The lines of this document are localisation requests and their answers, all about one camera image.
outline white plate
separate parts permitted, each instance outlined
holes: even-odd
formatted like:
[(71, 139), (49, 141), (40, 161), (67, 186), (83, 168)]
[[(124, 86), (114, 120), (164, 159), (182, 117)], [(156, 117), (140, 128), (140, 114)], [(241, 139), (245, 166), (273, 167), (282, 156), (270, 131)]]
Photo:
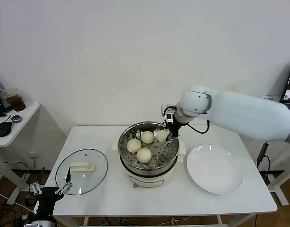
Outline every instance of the white plate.
[(244, 182), (242, 165), (230, 152), (215, 145), (194, 148), (188, 154), (187, 169), (201, 188), (218, 195), (234, 193)]

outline glass lid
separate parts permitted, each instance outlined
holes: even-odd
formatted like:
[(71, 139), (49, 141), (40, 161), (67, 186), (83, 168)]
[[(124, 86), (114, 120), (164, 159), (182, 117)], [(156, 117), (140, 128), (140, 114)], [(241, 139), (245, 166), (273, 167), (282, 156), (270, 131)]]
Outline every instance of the glass lid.
[(105, 178), (108, 162), (103, 153), (95, 149), (82, 149), (62, 161), (56, 173), (56, 184), (63, 187), (70, 168), (72, 188), (69, 195), (82, 195), (95, 189)]

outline steamed bun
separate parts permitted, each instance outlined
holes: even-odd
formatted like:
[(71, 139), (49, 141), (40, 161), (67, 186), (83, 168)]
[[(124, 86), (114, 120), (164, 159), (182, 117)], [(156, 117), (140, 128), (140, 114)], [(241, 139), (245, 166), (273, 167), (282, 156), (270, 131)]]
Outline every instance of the steamed bun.
[(140, 163), (147, 163), (151, 160), (151, 151), (147, 148), (140, 149), (137, 154), (136, 158)]
[(154, 134), (151, 131), (144, 131), (141, 134), (141, 141), (150, 144), (154, 141)]
[(159, 142), (164, 143), (166, 142), (168, 134), (169, 134), (169, 131), (161, 130), (159, 131), (156, 138), (158, 139)]
[(127, 142), (126, 148), (131, 153), (136, 153), (141, 149), (141, 142), (137, 139), (132, 139)]

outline black wire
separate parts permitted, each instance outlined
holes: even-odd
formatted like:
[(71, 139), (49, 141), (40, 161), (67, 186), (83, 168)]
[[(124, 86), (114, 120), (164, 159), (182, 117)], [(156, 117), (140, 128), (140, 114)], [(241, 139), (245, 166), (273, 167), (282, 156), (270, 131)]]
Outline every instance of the black wire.
[(207, 129), (205, 131), (199, 131), (199, 130), (196, 130), (195, 128), (193, 128), (190, 124), (187, 124), (191, 129), (193, 129), (194, 131), (200, 133), (200, 134), (205, 134), (209, 131), (209, 128), (210, 128), (210, 121), (207, 120)]
[(119, 223), (117, 224), (117, 226), (119, 226), (121, 224), (121, 221), (122, 221), (122, 217), (120, 218)]
[(54, 216), (52, 215), (51, 218), (53, 219), (54, 225), (55, 227), (58, 227), (58, 223), (57, 220), (54, 218)]
[(111, 226), (111, 222), (108, 220), (108, 217), (106, 217), (106, 220), (107, 220), (109, 226)]
[(257, 214), (255, 216), (255, 223), (254, 223), (254, 227), (256, 227), (256, 222), (257, 222)]
[(2, 124), (2, 123), (4, 123), (4, 122), (7, 122), (7, 121), (9, 120), (9, 118), (10, 118), (12, 115), (4, 114), (4, 115), (2, 115), (2, 116), (0, 116), (0, 117), (5, 117), (5, 116), (8, 116), (8, 118), (7, 118), (5, 121), (0, 122), (0, 124)]
[[(20, 164), (23, 164), (25, 167), (26, 167), (26, 172), (25, 172), (25, 175), (24, 175), (24, 178), (26, 177), (26, 174), (27, 174), (27, 172), (28, 172), (28, 168), (27, 168), (27, 165), (25, 164), (25, 163), (23, 163), (23, 162), (17, 162), (17, 161), (14, 161), (14, 162), (4, 162), (4, 163), (20, 163)], [(4, 202), (4, 204), (2, 204), (2, 209), (1, 209), (1, 211), (0, 211), (0, 222), (2, 221), (2, 218), (9, 212), (9, 211), (13, 211), (14, 212), (14, 210), (12, 210), (12, 209), (7, 209), (7, 212), (5, 212), (4, 214), (2, 214), (2, 210), (4, 210), (4, 206), (6, 206), (7, 204), (6, 204), (6, 201), (7, 200), (5, 200), (5, 202)]]
[(267, 181), (268, 181), (268, 176), (269, 176), (269, 172), (270, 172), (270, 159), (267, 155), (264, 155), (264, 157), (266, 157), (268, 159), (268, 173), (267, 173), (267, 176), (266, 176), (266, 179), (265, 179), (265, 184), (267, 184)]
[(25, 179), (26, 174), (28, 172), (28, 168), (27, 168), (27, 165), (25, 163), (23, 163), (23, 162), (4, 162), (4, 163), (20, 163), (20, 164), (23, 164), (26, 167), (26, 172), (24, 173), (25, 175), (24, 175), (24, 178), (23, 178), (23, 179)]
[[(267, 173), (266, 179), (264, 180), (264, 183), (267, 184), (268, 176), (269, 176), (269, 172), (270, 172), (270, 159), (269, 159), (269, 157), (267, 155), (264, 155), (264, 157), (266, 157), (268, 159), (268, 173)], [(255, 217), (254, 227), (256, 227), (257, 215), (258, 214), (256, 214), (256, 217)]]

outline plastic cup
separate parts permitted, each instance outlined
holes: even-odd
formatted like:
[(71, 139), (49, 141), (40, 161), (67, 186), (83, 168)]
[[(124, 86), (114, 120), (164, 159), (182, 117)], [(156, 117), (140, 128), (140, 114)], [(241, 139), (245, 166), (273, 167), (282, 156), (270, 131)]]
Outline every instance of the plastic cup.
[(22, 111), (26, 108), (19, 90), (17, 88), (10, 88), (0, 93), (0, 97), (4, 98), (8, 104), (17, 112)]

